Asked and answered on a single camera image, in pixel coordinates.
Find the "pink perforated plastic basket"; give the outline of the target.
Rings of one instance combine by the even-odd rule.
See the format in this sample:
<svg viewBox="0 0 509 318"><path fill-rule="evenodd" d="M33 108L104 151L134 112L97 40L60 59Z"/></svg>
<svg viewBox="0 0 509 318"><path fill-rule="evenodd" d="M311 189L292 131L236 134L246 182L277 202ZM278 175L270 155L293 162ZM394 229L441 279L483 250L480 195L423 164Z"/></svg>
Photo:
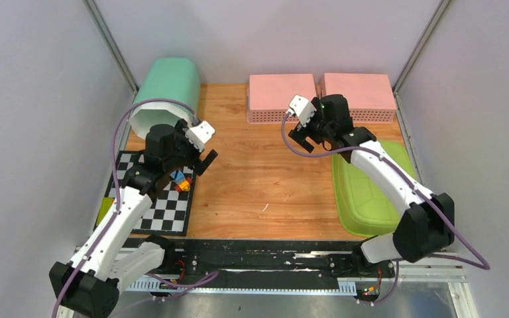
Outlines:
<svg viewBox="0 0 509 318"><path fill-rule="evenodd" d="M293 96L315 97L312 74L255 74L249 76L247 122L280 123Z"/></svg>

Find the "mint green trash bin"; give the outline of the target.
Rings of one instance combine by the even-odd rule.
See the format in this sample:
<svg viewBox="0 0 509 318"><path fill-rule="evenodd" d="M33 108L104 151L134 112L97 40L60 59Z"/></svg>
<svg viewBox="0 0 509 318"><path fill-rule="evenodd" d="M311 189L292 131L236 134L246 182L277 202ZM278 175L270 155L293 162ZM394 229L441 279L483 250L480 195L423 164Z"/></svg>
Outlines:
<svg viewBox="0 0 509 318"><path fill-rule="evenodd" d="M200 76L196 64L188 58L159 58L149 69L134 104L146 99L136 108L129 122L134 133L144 139L157 124L174 126L180 119L194 121L198 110Z"/></svg>

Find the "large lime green tub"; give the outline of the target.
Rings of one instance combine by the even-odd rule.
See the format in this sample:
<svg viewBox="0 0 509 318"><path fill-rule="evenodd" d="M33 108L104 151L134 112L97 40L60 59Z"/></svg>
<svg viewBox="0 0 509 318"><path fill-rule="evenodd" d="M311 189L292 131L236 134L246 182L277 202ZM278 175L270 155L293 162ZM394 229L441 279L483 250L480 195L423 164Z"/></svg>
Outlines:
<svg viewBox="0 0 509 318"><path fill-rule="evenodd" d="M331 168L339 221L347 232L368 238L396 230L399 210L364 172L339 154L332 156Z"/></svg>

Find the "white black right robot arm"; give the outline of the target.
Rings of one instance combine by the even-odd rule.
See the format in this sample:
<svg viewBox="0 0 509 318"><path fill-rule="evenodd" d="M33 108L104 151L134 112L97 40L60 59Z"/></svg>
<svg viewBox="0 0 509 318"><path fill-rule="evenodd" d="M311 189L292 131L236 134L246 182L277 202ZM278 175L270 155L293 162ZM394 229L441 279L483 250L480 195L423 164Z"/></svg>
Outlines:
<svg viewBox="0 0 509 318"><path fill-rule="evenodd" d="M453 199L446 193L436 194L416 181L393 161L370 130L355 126L343 95L313 99L295 95L283 121L291 116L298 122L290 132L281 132L286 146L293 140L304 149L302 156L315 158L315 144L330 144L325 154L339 154L346 163L362 171L399 213L400 220L392 232L355 245L349 258L349 271L366 277L382 263L397 259L415 263L454 243Z"/></svg>

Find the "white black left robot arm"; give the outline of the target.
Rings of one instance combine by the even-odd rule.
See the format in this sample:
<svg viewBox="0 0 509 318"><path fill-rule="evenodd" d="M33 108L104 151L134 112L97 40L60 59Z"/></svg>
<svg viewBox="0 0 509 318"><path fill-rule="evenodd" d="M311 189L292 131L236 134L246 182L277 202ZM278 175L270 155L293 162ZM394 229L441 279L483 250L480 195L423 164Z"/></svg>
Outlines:
<svg viewBox="0 0 509 318"><path fill-rule="evenodd" d="M217 152L211 150L204 159L201 153L214 133L215 129L201 120L189 124L180 119L173 126L150 128L143 158L115 182L116 198L106 216L67 263L56 262L50 269L56 295L54 317L61 305L87 317L108 317L133 282L155 269L161 274L175 269L175 244L159 235L150 235L123 259L115 258L175 171L189 168L200 176L207 170Z"/></svg>

